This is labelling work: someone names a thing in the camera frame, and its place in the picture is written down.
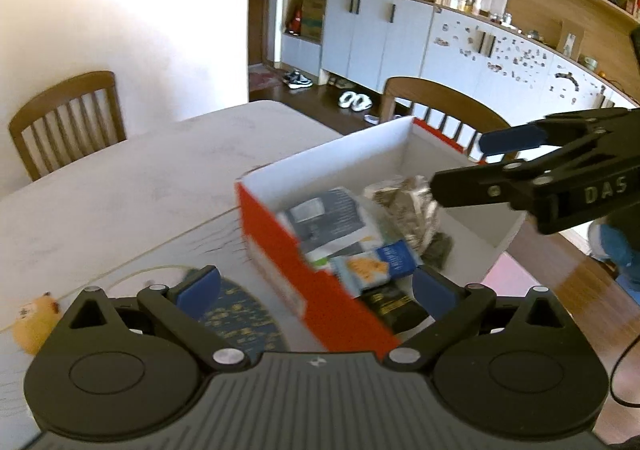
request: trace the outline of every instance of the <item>wooden chair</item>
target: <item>wooden chair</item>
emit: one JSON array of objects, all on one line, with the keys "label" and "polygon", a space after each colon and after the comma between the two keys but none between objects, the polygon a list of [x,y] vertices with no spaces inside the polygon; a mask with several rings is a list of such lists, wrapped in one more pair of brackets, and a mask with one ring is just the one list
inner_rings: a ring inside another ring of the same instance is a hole
[{"label": "wooden chair", "polygon": [[9,123],[31,178],[126,140],[115,76],[96,71],[38,94]]},{"label": "wooden chair", "polygon": [[[389,78],[386,81],[385,93],[382,95],[380,123],[393,119],[396,98],[411,102],[411,114],[414,113],[415,104],[426,106],[425,122],[429,122],[432,110],[442,112],[444,116],[440,126],[437,127],[440,132],[444,131],[449,118],[460,122],[452,137],[457,143],[459,143],[463,127],[468,125],[472,128],[473,136],[464,151],[467,156],[471,154],[481,134],[510,128],[510,125],[498,114],[465,94],[436,82],[406,77]],[[505,154],[504,160],[515,159],[516,156],[517,152]]]}]

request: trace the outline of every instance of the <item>black cable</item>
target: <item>black cable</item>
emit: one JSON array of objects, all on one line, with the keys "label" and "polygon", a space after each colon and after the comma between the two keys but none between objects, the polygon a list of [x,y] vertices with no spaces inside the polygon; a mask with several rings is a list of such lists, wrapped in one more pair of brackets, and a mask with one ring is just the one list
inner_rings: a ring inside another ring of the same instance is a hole
[{"label": "black cable", "polygon": [[640,335],[638,335],[636,339],[628,345],[628,347],[623,351],[623,353],[620,354],[620,357],[616,361],[616,364],[613,366],[613,370],[611,371],[611,379],[609,380],[609,392],[613,400],[617,404],[620,404],[622,406],[626,406],[629,408],[640,408],[640,403],[629,403],[628,401],[621,400],[618,397],[618,395],[615,392],[613,392],[613,378],[615,378],[616,371],[618,370],[618,367],[622,363],[622,360],[625,359],[625,357],[631,352],[631,349],[633,349],[638,342],[640,342]]}]

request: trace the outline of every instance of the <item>yellow toy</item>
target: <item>yellow toy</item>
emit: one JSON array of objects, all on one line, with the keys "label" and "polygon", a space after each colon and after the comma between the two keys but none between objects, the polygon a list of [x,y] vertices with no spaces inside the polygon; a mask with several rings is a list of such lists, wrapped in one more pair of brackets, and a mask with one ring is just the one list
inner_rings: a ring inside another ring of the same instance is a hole
[{"label": "yellow toy", "polygon": [[60,320],[60,308],[49,293],[20,308],[12,332],[15,342],[29,354],[37,354]]}]

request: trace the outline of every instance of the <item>silver foil bag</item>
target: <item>silver foil bag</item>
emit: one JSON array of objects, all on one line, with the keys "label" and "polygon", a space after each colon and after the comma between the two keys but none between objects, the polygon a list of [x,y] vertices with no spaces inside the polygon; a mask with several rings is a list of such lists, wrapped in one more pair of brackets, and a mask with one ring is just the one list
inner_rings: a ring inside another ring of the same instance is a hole
[{"label": "silver foil bag", "polygon": [[438,231],[440,205],[426,178],[397,177],[365,188],[364,197],[386,208],[409,245],[422,255]]}]

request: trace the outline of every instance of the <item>open shoe box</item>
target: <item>open shoe box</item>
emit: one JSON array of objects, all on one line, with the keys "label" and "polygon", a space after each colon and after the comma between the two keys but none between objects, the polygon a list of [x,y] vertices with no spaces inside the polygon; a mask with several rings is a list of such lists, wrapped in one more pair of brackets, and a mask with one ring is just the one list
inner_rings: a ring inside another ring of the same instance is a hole
[{"label": "open shoe box", "polygon": [[[237,183],[242,231],[254,262],[318,340],[332,352],[374,351],[399,344],[392,332],[338,280],[313,270],[276,214],[317,192],[344,186],[362,194],[395,175],[470,166],[460,147],[417,118],[401,118],[345,136],[261,168]],[[507,204],[440,210],[440,230],[454,245],[442,273],[458,284],[481,282],[525,219]]]}]

